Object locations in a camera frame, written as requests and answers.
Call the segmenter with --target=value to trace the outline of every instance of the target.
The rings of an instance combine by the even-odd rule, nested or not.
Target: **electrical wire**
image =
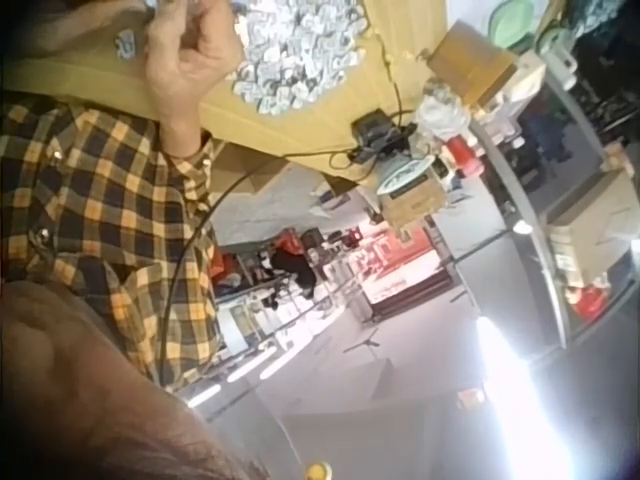
[[[247,172],[246,174],[244,174],[242,177],[240,177],[238,180],[236,180],[235,182],[233,182],[231,184],[231,186],[229,188],[227,188],[222,195],[220,195],[220,197],[218,197],[218,199],[213,203],[213,205],[211,205],[211,207],[209,207],[209,210],[207,210],[207,213],[204,215],[204,217],[202,218],[202,220],[200,221],[200,223],[198,224],[198,226],[195,228],[195,230],[193,231],[193,234],[191,235],[191,237],[189,238],[189,240],[187,240],[187,243],[185,244],[184,248],[182,249],[182,253],[180,253],[180,258],[178,259],[178,263],[176,264],[176,268],[173,272],[173,276],[171,277],[171,283],[169,286],[169,295],[167,296],[167,303],[165,305],[164,308],[164,313],[162,315],[162,319],[160,322],[160,326],[159,326],[159,335],[158,335],[158,339],[160,341],[160,355],[159,355],[159,370],[158,370],[158,381],[160,383],[161,387],[165,387],[165,362],[167,360],[167,340],[168,340],[168,333],[169,333],[169,318],[171,316],[171,307],[173,306],[173,298],[176,294],[176,286],[178,284],[178,276],[180,274],[180,272],[182,271],[182,268],[184,267],[184,262],[187,258],[187,253],[189,252],[189,250],[191,249],[191,247],[193,246],[193,244],[195,243],[196,239],[199,238],[200,234],[202,233],[202,231],[204,230],[204,228],[207,226],[207,224],[211,221],[211,218],[213,217],[213,214],[215,213],[215,211],[218,209],[218,207],[220,206],[220,204],[224,201],[225,198],[227,198],[227,196],[233,192],[238,185],[240,185],[242,182],[244,182],[247,178],[251,177],[251,175],[254,175],[256,173],[258,173],[260,170],[262,170],[263,168],[265,168],[267,165],[272,164],[276,159],[272,159],[269,160],[267,162],[264,162],[263,164],[259,165],[258,167],[250,170],[249,172]]]
[[[393,85],[393,91],[396,94],[396,102],[398,103],[398,127],[402,128],[402,97],[400,97],[398,82],[391,80],[391,84]]]
[[[380,39],[381,45],[382,45],[382,51],[383,51],[383,59],[385,58],[384,53],[385,53],[385,47],[384,47],[384,42],[382,42],[382,40]],[[405,111],[402,109],[402,98],[400,96],[400,89],[398,87],[397,82],[393,79],[393,76],[391,75],[391,68],[388,64],[388,62],[386,60],[383,60],[385,62],[385,67],[387,69],[387,73],[389,76],[389,81],[391,82],[391,85],[393,86],[393,90],[396,96],[396,102],[398,104],[398,111],[396,113],[394,113],[393,115],[391,115],[391,118],[394,118],[395,116],[398,116],[398,127],[402,128],[402,115],[404,113],[409,113],[411,111]],[[354,148],[349,148],[349,149],[343,149],[343,150],[327,150],[327,151],[320,151],[320,152],[303,152],[303,153],[290,153],[290,154],[286,154],[286,155],[282,155],[281,157],[278,157],[280,159],[284,159],[284,160],[289,160],[289,158],[292,157],[298,157],[298,158],[303,158],[303,157],[314,157],[314,156],[319,156],[319,155],[329,155],[329,166],[331,168],[333,168],[334,170],[347,170],[349,169],[352,165],[353,165],[353,161],[351,159],[349,159],[349,163],[344,166],[344,167],[335,167],[332,165],[333,163],[333,159],[340,154],[348,154],[350,152],[353,152]],[[191,235],[191,237],[189,238],[189,240],[187,240],[187,243],[185,244],[181,254],[180,254],[180,258],[178,259],[178,263],[176,264],[176,268],[173,272],[173,276],[171,277],[171,283],[169,286],[169,295],[167,296],[167,302],[165,305],[165,309],[164,309],[164,313],[162,315],[162,319],[161,319],[161,323],[159,326],[159,341],[160,341],[160,355],[159,355],[159,371],[158,371],[158,379],[159,379],[159,383],[160,386],[164,387],[165,386],[165,362],[167,359],[167,339],[168,339],[168,333],[169,333],[169,318],[171,316],[171,307],[173,306],[173,297],[175,296],[176,293],[176,286],[178,284],[178,275],[180,274],[180,272],[182,271],[182,268],[184,267],[184,263],[185,260],[187,258],[187,253],[188,251],[191,249],[191,247],[193,246],[193,244],[195,243],[196,239],[200,236],[200,234],[202,233],[202,231],[204,230],[205,226],[211,221],[211,218],[213,217],[213,214],[215,213],[215,211],[218,209],[218,207],[220,206],[220,204],[224,201],[225,198],[227,198],[227,196],[233,192],[238,185],[240,185],[242,182],[244,182],[247,178],[251,177],[251,175],[254,175],[256,173],[258,173],[260,170],[262,170],[264,167],[266,167],[267,165],[271,164],[274,160],[265,162],[261,165],[259,165],[257,168],[254,168],[253,170],[249,171],[248,173],[246,173],[245,175],[243,175],[242,177],[240,177],[238,180],[236,180],[235,182],[233,182],[231,184],[231,186],[229,188],[227,188],[222,195],[220,195],[220,197],[213,203],[213,205],[211,205],[211,207],[209,208],[209,210],[207,210],[207,213],[205,214],[205,216],[202,218],[202,220],[200,221],[200,223],[198,224],[198,226],[196,227],[196,229],[193,231],[193,234]],[[371,173],[373,173],[373,170],[375,169],[376,165],[378,164],[379,161],[379,157],[376,156],[373,159],[373,162],[371,164],[371,167],[369,168],[369,170],[367,171],[367,173],[356,179],[356,180],[352,180],[354,183],[358,183],[361,182],[363,180],[365,180],[366,178],[368,178]]]

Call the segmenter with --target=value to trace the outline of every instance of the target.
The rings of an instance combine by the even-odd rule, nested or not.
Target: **hair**
[[[3,412],[6,446],[2,478],[65,480],[269,480],[266,469],[254,462],[230,457],[219,460],[152,439],[117,439],[91,457],[57,459],[35,447],[7,421]]]

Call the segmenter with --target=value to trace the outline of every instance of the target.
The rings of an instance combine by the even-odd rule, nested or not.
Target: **hand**
[[[191,6],[194,11],[187,12],[189,0],[165,0],[147,30],[147,80],[161,141],[166,153],[179,157],[199,149],[200,101],[243,59],[229,0],[199,0]],[[188,21],[194,24],[192,46],[185,45]]]

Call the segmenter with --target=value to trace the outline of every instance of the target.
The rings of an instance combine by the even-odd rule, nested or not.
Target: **red object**
[[[471,178],[482,175],[484,165],[461,135],[447,140],[446,145],[456,161],[456,166],[464,172],[466,177]]]
[[[285,228],[273,244],[292,255],[304,255],[304,245],[293,228]]]
[[[609,294],[602,288],[588,286],[573,289],[573,293],[580,293],[580,299],[571,305],[585,323],[590,324],[598,320],[607,306]]]
[[[222,258],[220,249],[216,248],[215,252],[213,252],[213,259],[209,264],[209,277],[213,278],[222,272],[224,272],[224,259]]]
[[[223,278],[226,278],[230,273],[238,271],[238,263],[236,262],[235,255],[222,253],[220,257],[221,258],[216,258],[214,253],[213,260],[209,266],[209,275],[211,275],[211,281],[214,285]]]

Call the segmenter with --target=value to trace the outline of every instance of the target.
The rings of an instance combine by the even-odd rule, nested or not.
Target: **pile of metal parts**
[[[300,109],[346,80],[369,27],[357,0],[233,0],[246,61],[230,75],[233,92],[258,113]]]

